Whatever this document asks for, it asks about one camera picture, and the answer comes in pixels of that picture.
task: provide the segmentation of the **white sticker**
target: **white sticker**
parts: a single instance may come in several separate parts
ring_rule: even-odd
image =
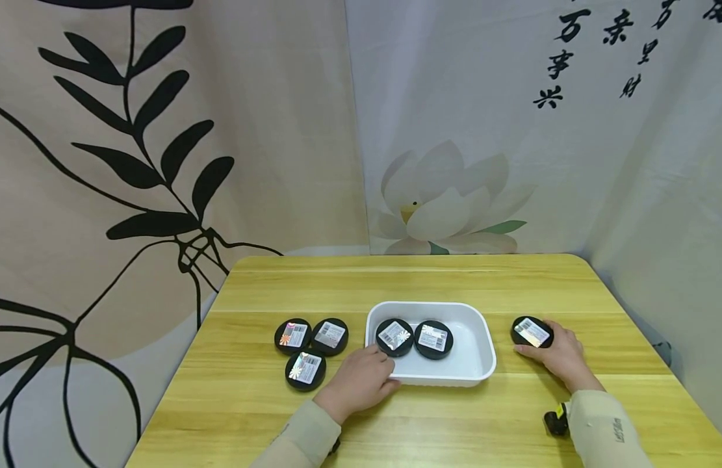
[[[523,339],[529,341],[535,348],[539,348],[540,345],[550,338],[550,334],[547,331],[540,328],[528,318],[519,322],[519,325],[514,327],[514,331],[521,335]]]
[[[420,337],[418,338],[418,344],[428,346],[428,348],[437,351],[443,351],[446,346],[446,336],[448,335],[444,330],[423,325],[423,330],[420,331]]]
[[[389,346],[389,349],[394,351],[410,338],[410,333],[397,321],[394,321],[380,332],[379,338]]]
[[[307,325],[288,322],[283,331],[283,335],[280,337],[280,345],[291,346],[291,348],[301,348],[303,336],[306,335],[308,328]]]
[[[342,335],[345,335],[345,329],[329,322],[325,322],[322,328],[316,334],[316,340],[330,348],[337,348],[340,344]]]
[[[288,378],[311,385],[313,382],[313,376],[316,375],[316,370],[321,362],[322,358],[318,356],[301,353],[298,355],[296,362],[293,363],[293,367],[291,368],[290,373],[288,373]]]

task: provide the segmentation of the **left hand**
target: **left hand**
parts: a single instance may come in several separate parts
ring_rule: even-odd
[[[342,425],[352,413],[374,407],[400,388],[399,380],[389,379],[393,370],[394,360],[376,344],[355,350],[313,400]]]

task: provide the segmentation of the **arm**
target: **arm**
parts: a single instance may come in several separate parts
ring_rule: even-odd
[[[623,406],[606,393],[584,361],[584,347],[574,332],[545,322],[554,334],[550,348],[517,345],[514,349],[544,364],[571,392],[569,431],[584,467],[652,467]]]
[[[352,413],[374,407],[400,388],[400,382],[389,379],[393,370],[394,361],[374,344],[353,351],[325,388],[298,408],[251,468],[320,467]]]

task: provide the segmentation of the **chinese calligraphy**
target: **chinese calligraphy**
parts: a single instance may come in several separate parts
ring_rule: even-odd
[[[646,43],[643,45],[643,49],[641,51],[641,60],[638,61],[636,64],[641,65],[643,63],[646,63],[649,61],[649,55],[651,51],[657,46],[657,39],[653,40],[652,42]]]
[[[619,98],[622,98],[623,96],[626,96],[627,98],[631,98],[634,94],[634,90],[636,89],[636,86],[641,83],[641,73],[637,75],[636,80],[631,77],[626,82],[626,86],[623,87],[623,93],[619,96]]]
[[[566,49],[564,49],[562,51],[562,53],[548,58],[548,59],[553,60],[553,65],[548,67],[548,71],[553,72],[550,74],[550,77],[552,79],[557,79],[558,74],[561,73],[564,69],[567,69],[569,67],[569,64],[566,62],[569,60],[569,57],[573,57],[573,55],[574,55],[573,53],[571,53],[570,51],[566,51]]]
[[[579,30],[582,29],[582,26],[577,23],[577,20],[582,16],[590,16],[591,14],[592,11],[585,8],[583,10],[574,11],[574,13],[570,13],[568,15],[558,16],[558,19],[567,26],[563,28],[561,35],[559,35],[556,39],[561,39],[563,42],[569,43],[569,41],[573,38],[576,38],[576,35],[579,34]]]
[[[540,90],[540,98],[538,100],[534,100],[533,103],[537,104],[538,109],[542,109],[546,103],[550,105],[553,109],[556,108],[556,100],[563,99],[563,96],[561,94],[561,86],[556,85],[555,89],[547,89],[547,90]]]
[[[701,17],[706,20],[717,20],[717,23],[722,23],[722,0],[714,0],[714,5]]]
[[[561,35],[557,38],[553,38],[553,40],[560,39],[566,44],[571,42],[582,29],[582,25],[579,24],[578,20],[582,18],[582,16],[590,16],[591,14],[592,11],[585,8],[583,10],[574,11],[573,13],[558,16],[558,19],[561,20],[565,26],[561,31]],[[551,79],[558,79],[558,75],[569,67],[569,58],[573,56],[574,53],[572,51],[562,49],[560,54],[549,57],[548,59],[553,62],[553,65],[548,67],[548,72],[550,72],[548,76]],[[546,103],[548,103],[552,109],[555,109],[557,100],[562,99],[561,86],[556,85],[553,89],[548,88],[546,90],[540,90],[540,98],[534,100],[533,103],[537,104],[538,109],[542,109]]]
[[[670,15],[672,14],[670,8],[676,1],[678,0],[665,0],[662,2],[662,13],[660,14],[660,19],[657,20],[657,23],[652,25],[652,28],[660,29],[665,25],[665,23],[667,23],[667,20],[670,19]]]
[[[626,40],[626,35],[623,34],[623,29],[634,24],[633,21],[628,20],[628,16],[630,15],[631,13],[628,13],[627,9],[622,9],[621,14],[613,19],[613,21],[615,21],[615,25],[603,29],[603,31],[610,34],[607,38],[602,39],[603,44],[607,44],[609,41],[612,46],[616,43],[616,41],[618,41],[618,39],[621,39],[621,42]]]

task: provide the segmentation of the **black leaf pattern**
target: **black leaf pattern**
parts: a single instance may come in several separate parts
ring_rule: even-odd
[[[139,439],[142,436],[142,410],[140,409],[140,399],[138,398],[137,390],[135,390],[135,386],[131,383],[128,376],[126,376],[126,374],[124,374],[118,367],[109,363],[109,361],[105,361],[95,354],[88,353],[88,351],[79,348],[78,346],[74,346],[70,352],[73,358],[85,359],[86,361],[90,361],[91,363],[103,367],[111,374],[115,375],[121,384],[124,385],[124,389],[129,395],[131,405],[135,410],[135,430],[137,432],[137,438]]]
[[[12,419],[13,406],[15,406],[15,403],[7,405],[7,411],[5,413],[5,429],[3,429],[2,433],[2,453],[5,455],[7,468],[15,468],[15,459],[12,458],[12,449],[10,448],[10,420]]]
[[[106,69],[95,67],[94,65],[87,64],[84,61],[66,58],[63,55],[59,55],[54,53],[54,51],[44,49],[43,47],[38,48],[38,53],[41,55],[42,59],[52,65],[56,65],[57,67],[81,73],[86,75],[86,77],[98,80],[101,83],[107,83],[109,85],[123,84],[123,78],[120,77],[119,72],[111,74]]]
[[[172,103],[175,96],[180,92],[189,80],[189,73],[178,70],[169,74],[163,79],[150,95],[147,101],[140,107],[140,112],[135,117],[135,134],[140,137],[150,122],[157,118]]]
[[[51,356],[54,356],[54,353],[56,353],[59,348],[60,345],[53,345],[46,354],[39,355],[36,357],[36,359],[34,359],[34,361],[31,363],[25,373],[20,376],[20,379],[12,388],[11,393],[0,405],[0,414],[3,410],[5,410],[15,401],[15,398],[18,394],[20,394],[20,391],[25,388],[25,386],[30,382],[32,378],[34,378],[34,376],[36,376],[36,374],[38,374],[38,371],[40,371],[41,368],[51,359]]]
[[[126,123],[123,118],[120,118],[113,110],[101,104],[98,99],[86,93],[85,90],[67,79],[62,77],[54,77],[54,79],[66,92],[75,98],[76,102],[79,102],[82,107],[88,109],[95,117],[103,120],[109,127],[113,127],[119,130],[119,132],[131,134],[129,124]]]
[[[161,172],[163,172],[166,182],[174,182],[184,159],[194,149],[194,146],[213,129],[213,126],[212,120],[195,123],[175,137],[174,141],[168,145],[161,157]]]
[[[94,146],[93,144],[72,143],[72,146],[80,148],[99,157],[108,164],[122,181],[138,189],[150,189],[163,183],[163,179],[154,168],[149,167],[131,154],[118,149]]]
[[[194,231],[199,226],[199,221],[189,213],[148,211],[126,218],[118,225],[112,226],[106,231],[106,237],[116,241],[139,236],[177,236]]]
[[[116,69],[114,63],[108,55],[104,54],[103,50],[100,50],[98,46],[90,42],[88,39],[83,38],[83,36],[79,34],[67,32],[64,33],[64,35],[67,40],[70,41],[72,47],[78,51],[78,54],[80,54],[80,56],[84,58],[89,65],[97,68],[100,75],[108,77],[104,83],[108,83],[110,85],[122,85],[124,83],[124,78],[122,78],[119,70]]]
[[[72,364],[72,346],[67,349],[67,360],[64,366],[64,382],[62,383],[62,408],[64,409],[64,422],[67,424],[67,432],[70,433],[72,448],[80,458],[91,468],[98,468],[98,465],[90,459],[87,453],[80,447],[80,441],[75,433],[75,425],[70,415],[70,369]]]
[[[0,298],[0,309],[3,311],[10,311],[19,315],[39,317],[39,319],[42,320],[50,320],[53,322],[54,327],[59,325],[64,328],[64,331],[54,331],[45,330],[39,326],[0,324],[0,332],[29,333],[32,335],[43,335],[49,338],[49,340],[35,346],[35,348],[25,351],[20,355],[13,356],[10,359],[0,361],[0,378],[8,371],[15,369],[21,363],[29,364],[29,368],[27,368],[27,370],[20,376],[17,383],[12,386],[10,394],[0,405],[0,414],[5,414],[5,420],[3,421],[2,449],[7,467],[15,467],[15,461],[12,456],[12,448],[10,446],[10,423],[16,399],[21,393],[21,390],[47,365],[47,363],[49,363],[51,356],[54,356],[57,351],[63,348],[63,346],[66,346],[68,355],[66,361],[63,398],[66,429],[69,432],[75,452],[85,462],[85,464],[94,468],[96,466],[95,462],[88,457],[88,453],[86,453],[85,449],[81,447],[80,440],[75,433],[75,428],[73,427],[70,415],[69,397],[71,397],[71,395],[68,393],[68,382],[70,367],[74,364],[72,360],[81,359],[91,361],[91,363],[99,365],[101,368],[113,374],[116,379],[119,379],[120,383],[124,385],[126,393],[128,394],[131,404],[135,410],[135,425],[138,439],[140,438],[142,432],[142,419],[137,391],[128,376],[126,376],[122,370],[109,363],[109,361],[106,361],[99,356],[90,354],[88,351],[81,350],[75,344],[75,332],[85,317],[91,314],[109,291],[113,290],[115,285],[118,284],[130,266],[134,264],[134,262],[137,261],[138,258],[148,250],[148,248],[153,248],[163,244],[174,244],[178,246],[179,257],[177,265],[179,267],[179,271],[183,274],[189,275],[192,278],[194,286],[194,301],[197,310],[197,329],[200,328],[202,323],[202,316],[200,315],[200,306],[202,301],[200,281],[206,282],[210,289],[214,292],[218,292],[217,287],[214,286],[218,284],[218,282],[208,279],[204,270],[200,268],[198,262],[210,261],[224,274],[227,274],[229,268],[219,252],[219,246],[223,248],[247,246],[252,248],[261,248],[262,250],[272,252],[276,255],[282,254],[271,247],[261,246],[251,242],[227,242],[213,227],[206,227],[203,225],[201,218],[203,217],[211,198],[214,196],[214,193],[217,191],[218,187],[222,185],[224,179],[233,168],[233,158],[218,158],[215,161],[210,162],[203,169],[202,173],[200,173],[192,191],[194,212],[183,202],[182,197],[179,197],[178,193],[174,190],[172,183],[174,182],[174,179],[177,178],[183,165],[183,161],[188,157],[189,153],[192,152],[194,146],[196,146],[198,142],[203,137],[206,137],[213,129],[214,124],[212,120],[203,120],[202,122],[195,123],[192,127],[189,127],[187,130],[182,132],[174,139],[173,142],[169,143],[168,147],[165,149],[160,161],[160,173],[158,173],[155,168],[156,164],[153,162],[153,158],[150,156],[151,153],[148,151],[144,142],[144,130],[151,122],[154,121],[154,119],[159,117],[159,115],[168,108],[169,104],[173,102],[175,96],[180,92],[185,83],[187,83],[189,78],[187,71],[179,70],[165,78],[158,88],[150,95],[148,101],[140,107],[136,118],[133,119],[133,117],[131,117],[129,104],[129,88],[131,80],[165,59],[183,42],[183,39],[185,38],[185,31],[187,31],[184,26],[175,26],[163,31],[163,33],[160,33],[150,44],[148,44],[147,47],[144,48],[143,53],[140,55],[137,63],[135,64],[135,10],[138,8],[148,8],[153,10],[189,8],[192,6],[192,0],[40,1],[52,5],[88,10],[116,8],[118,6],[131,7],[129,9],[131,26],[129,35],[129,58],[124,77],[121,77],[119,70],[116,69],[115,65],[110,60],[109,56],[104,53],[104,51],[100,50],[96,45],[92,44],[89,40],[82,38],[82,36],[79,36],[78,34],[66,33],[66,36],[77,53],[80,54],[86,62],[67,58],[63,55],[54,53],[54,51],[44,48],[39,48],[38,51],[44,60],[56,65],[59,68],[71,70],[75,73],[81,73],[101,83],[121,85],[123,87],[121,94],[124,117],[122,118],[113,112],[113,110],[106,107],[106,105],[100,103],[96,98],[92,97],[88,92],[79,88],[76,84],[71,83],[69,80],[64,78],[55,77],[57,83],[75,100],[77,100],[82,107],[88,109],[89,112],[96,115],[97,118],[103,120],[103,122],[108,124],[110,127],[133,137],[142,156],[144,157],[144,161],[140,161],[140,159],[136,159],[130,154],[116,149],[104,148],[90,144],[73,144],[76,148],[82,149],[83,151],[87,151],[94,154],[94,156],[99,157],[102,161],[108,164],[120,178],[133,187],[150,188],[161,183],[164,184],[170,195],[173,196],[175,201],[179,203],[183,210],[183,212],[179,213],[154,211],[148,207],[131,203],[123,198],[114,196],[111,193],[104,191],[102,188],[96,187],[94,184],[85,181],[83,177],[80,177],[79,174],[72,172],[72,170],[65,166],[59,158],[56,158],[55,154],[53,154],[50,149],[47,148],[45,144],[31,132],[29,128],[22,124],[19,119],[0,107],[0,117],[5,119],[6,122],[11,124],[12,127],[15,127],[23,136],[29,139],[30,142],[39,150],[41,155],[45,157],[47,161],[49,161],[61,174],[64,174],[64,176],[69,177],[72,181],[80,183],[82,186],[105,197],[106,199],[141,212],[111,227],[106,232],[106,236],[108,238],[111,240],[118,240],[141,236],[165,237],[164,240],[157,240],[140,248],[139,251],[137,251],[126,263],[122,270],[119,271],[118,275],[116,275],[116,277],[105,287],[103,292],[100,292],[100,295],[97,296],[96,299],[84,311],[82,311],[79,317],[74,321],[67,320],[65,317],[38,309],[37,307],[19,304],[19,302],[13,302]],[[192,231],[199,231],[199,233],[194,238],[189,238],[189,240],[183,240],[178,237],[178,235],[183,235],[184,233]]]
[[[60,7],[81,8],[84,10],[103,10],[105,8],[126,7],[129,0],[38,0]]]
[[[202,220],[205,208],[210,202],[218,187],[223,183],[224,179],[231,172],[233,167],[233,158],[223,156],[211,161],[197,177],[192,191],[192,204],[197,216]]]
[[[130,78],[136,77],[136,75],[139,75],[163,60],[166,55],[181,44],[186,34],[187,28],[184,26],[173,26],[173,28],[166,29],[158,34],[158,37],[153,39],[153,41],[148,44],[148,47],[145,47],[145,50],[143,50],[140,58],[137,60],[137,64],[135,64],[131,70]]]
[[[83,10],[103,10],[133,6],[149,10],[182,10],[192,6],[194,0],[38,0],[60,7],[81,8]]]
[[[150,10],[182,10],[192,6],[194,0],[131,0],[131,6]]]

